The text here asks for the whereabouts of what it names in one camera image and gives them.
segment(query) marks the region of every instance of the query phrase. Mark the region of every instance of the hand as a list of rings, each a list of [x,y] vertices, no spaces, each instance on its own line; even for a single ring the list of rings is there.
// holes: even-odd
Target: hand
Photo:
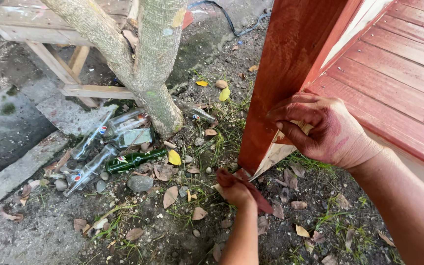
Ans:
[[[266,116],[305,156],[351,168],[382,150],[351,116],[341,99],[297,93],[281,101]],[[291,120],[312,125],[309,135]]]

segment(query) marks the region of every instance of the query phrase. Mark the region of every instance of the brown leaf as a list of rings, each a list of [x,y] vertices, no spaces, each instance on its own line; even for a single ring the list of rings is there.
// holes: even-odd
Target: brown leaf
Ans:
[[[266,219],[265,216],[260,216],[258,218],[258,235],[264,234],[268,231],[269,228],[269,219]]]
[[[381,231],[377,231],[377,233],[379,234],[379,236],[387,243],[389,244],[389,246],[394,247],[395,245],[393,244],[393,242],[386,236],[384,235]]]
[[[307,203],[304,201],[293,201],[291,202],[291,207],[296,210],[303,210],[307,208]]]
[[[220,222],[220,226],[222,228],[228,228],[228,227],[230,227],[232,225],[233,225],[232,220],[225,219],[225,220],[223,220],[223,221]]]
[[[274,209],[274,212],[272,213],[272,215],[274,215],[277,218],[280,218],[282,220],[284,220],[284,211],[282,209],[282,206],[279,202],[273,200],[273,205],[272,208]]]
[[[336,196],[336,203],[338,204],[339,208],[345,209],[347,210],[350,207],[350,202],[348,202],[348,200],[345,198],[345,196],[343,196],[343,194],[339,193]]]
[[[84,219],[75,219],[73,220],[73,227],[76,231],[83,230],[87,223]]]
[[[176,198],[178,197],[178,192],[178,186],[172,186],[164,193],[163,208],[168,208],[176,201]]]
[[[333,255],[328,255],[322,259],[323,265],[338,265],[338,259]]]
[[[194,214],[192,214],[192,220],[201,220],[204,218],[208,213],[200,207],[196,207],[194,209]]]
[[[297,176],[303,178],[303,175],[305,174],[305,168],[303,168],[303,166],[294,162],[289,163],[289,165]]]
[[[208,135],[217,135],[217,132],[214,129],[206,129],[204,135],[205,136],[208,136]]]
[[[125,239],[135,240],[141,237],[142,235],[143,235],[143,229],[134,228],[127,233],[127,235],[125,236]]]
[[[318,231],[313,232],[312,241],[315,243],[323,243],[325,242],[325,237],[319,233]]]

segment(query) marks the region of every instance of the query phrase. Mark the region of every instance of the dry leaf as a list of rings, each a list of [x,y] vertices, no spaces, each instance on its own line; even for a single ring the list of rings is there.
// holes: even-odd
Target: dry leaf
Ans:
[[[260,216],[258,218],[258,235],[264,234],[268,231],[269,228],[269,219],[266,219],[265,216]]]
[[[209,83],[207,83],[206,81],[197,81],[196,84],[198,84],[199,86],[207,86]]]
[[[318,231],[313,232],[312,241],[315,243],[323,243],[325,242],[325,237],[319,233]]]
[[[339,193],[336,196],[336,203],[338,204],[339,208],[345,209],[347,210],[350,207],[350,202],[348,202],[348,200],[345,198],[345,196],[343,196],[343,194]]]
[[[222,89],[222,92],[220,92],[219,100],[225,101],[230,97],[230,89],[228,87]]]
[[[351,244],[353,243],[353,237],[355,234],[356,233],[352,229],[348,229],[348,231],[346,231],[346,242],[344,245],[346,246],[347,250],[351,249]]]
[[[217,135],[217,132],[214,129],[206,129],[204,131],[204,135],[208,136],[208,135]]]
[[[201,220],[207,214],[208,213],[203,208],[196,207],[194,209],[194,214],[192,214],[192,220]]]
[[[305,168],[303,168],[303,166],[294,162],[289,163],[289,165],[297,176],[303,178],[303,175],[305,173]]]
[[[323,265],[338,265],[338,259],[333,255],[328,255],[322,259]]]
[[[215,82],[215,86],[220,88],[220,89],[224,89],[226,87],[228,87],[227,81],[225,80],[218,80],[217,82]]]
[[[384,235],[381,231],[377,231],[377,233],[379,234],[379,236],[384,239],[384,241],[389,244],[389,246],[394,247],[395,245],[393,244],[393,242],[386,236]]]
[[[296,210],[303,210],[307,208],[307,203],[304,201],[293,201],[291,202],[291,207]]]
[[[258,66],[257,65],[253,65],[251,66],[248,71],[253,72],[253,71],[257,71],[258,70]]]
[[[178,153],[176,153],[176,151],[174,151],[173,149],[171,149],[168,152],[168,161],[176,166],[181,165],[181,157]]]
[[[302,226],[296,225],[295,230],[297,231],[297,234],[299,236],[310,238],[309,232],[307,232],[307,230],[305,230],[305,228],[303,228]]]
[[[273,200],[273,205],[272,208],[274,209],[274,212],[272,213],[272,215],[274,215],[277,218],[280,218],[282,220],[284,220],[284,211],[282,210],[282,206],[279,202]]]
[[[73,220],[73,227],[76,231],[83,230],[83,228],[86,226],[87,221],[84,219],[75,219]]]
[[[172,186],[165,192],[163,197],[163,208],[168,208],[176,201],[176,198],[178,197],[178,192],[178,186]]]
[[[303,242],[305,245],[305,250],[309,251],[309,253],[312,254],[313,249],[315,248],[313,242],[309,239],[304,239]]]
[[[141,237],[142,235],[143,235],[143,229],[134,228],[127,233],[127,235],[125,236],[125,239],[135,240]]]

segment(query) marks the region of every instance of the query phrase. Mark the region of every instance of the tree bark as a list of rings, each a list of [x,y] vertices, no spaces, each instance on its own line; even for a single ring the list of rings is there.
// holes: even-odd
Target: tree bark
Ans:
[[[102,53],[107,65],[145,106],[168,138],[183,126],[164,82],[178,53],[187,0],[141,0],[135,60],[121,29],[93,0],[42,0]]]

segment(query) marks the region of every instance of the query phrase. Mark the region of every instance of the dirt ground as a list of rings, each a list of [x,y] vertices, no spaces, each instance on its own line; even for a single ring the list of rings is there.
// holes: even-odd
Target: dirt ground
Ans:
[[[176,151],[182,159],[186,155],[193,157],[191,164],[175,166],[179,171],[169,181],[155,180],[157,190],[150,194],[135,194],[126,187],[125,179],[133,172],[110,176],[102,193],[96,192],[98,177],[70,198],[57,191],[54,179],[49,179],[50,184],[30,193],[25,206],[19,200],[21,187],[0,203],[6,213],[24,215],[18,223],[0,216],[0,264],[216,264],[214,256],[230,234],[230,226],[222,225],[222,221],[233,222],[236,209],[212,188],[217,183],[213,172],[219,167],[238,169],[236,158],[256,77],[256,71],[248,69],[259,63],[267,23],[264,19],[249,34],[226,42],[218,57],[198,71],[191,71],[187,83],[174,88],[173,94],[185,101],[208,105],[205,110],[219,121],[214,128],[217,135],[205,136],[209,124],[186,118],[185,127],[170,139],[178,146]],[[219,79],[227,81],[231,90],[230,99],[225,102],[219,101],[221,90],[213,85]],[[196,81],[207,81],[209,85],[198,86]],[[204,143],[197,146],[197,138],[204,139]],[[154,147],[162,147],[162,142]],[[58,161],[64,152],[49,164]],[[292,163],[303,166],[305,173],[297,178],[298,190],[290,189],[288,201],[283,202],[283,186],[276,179],[283,181],[284,171]],[[188,172],[192,167],[200,173]],[[212,173],[206,173],[208,167]],[[146,174],[155,176],[153,170]],[[41,178],[43,170],[31,180]],[[336,257],[339,264],[402,264],[397,250],[378,235],[381,231],[390,238],[378,211],[344,170],[293,153],[253,183],[270,203],[280,205],[284,214],[284,219],[265,215],[269,226],[259,236],[261,264],[321,264],[329,255]],[[187,196],[178,196],[173,205],[164,209],[163,197],[174,185],[187,186],[197,199],[188,202]],[[349,202],[348,209],[340,208],[339,194]],[[303,201],[308,206],[296,210],[291,207],[293,201]],[[193,221],[197,207],[208,214]],[[99,229],[99,234],[90,237],[74,230],[75,219],[92,225],[109,211],[113,211],[106,217],[109,225]],[[318,231],[325,241],[315,243],[310,254],[304,243],[306,238],[296,233],[297,225],[310,236]],[[127,233],[134,228],[143,230],[141,236],[127,240]],[[348,235],[353,235],[349,247]]]

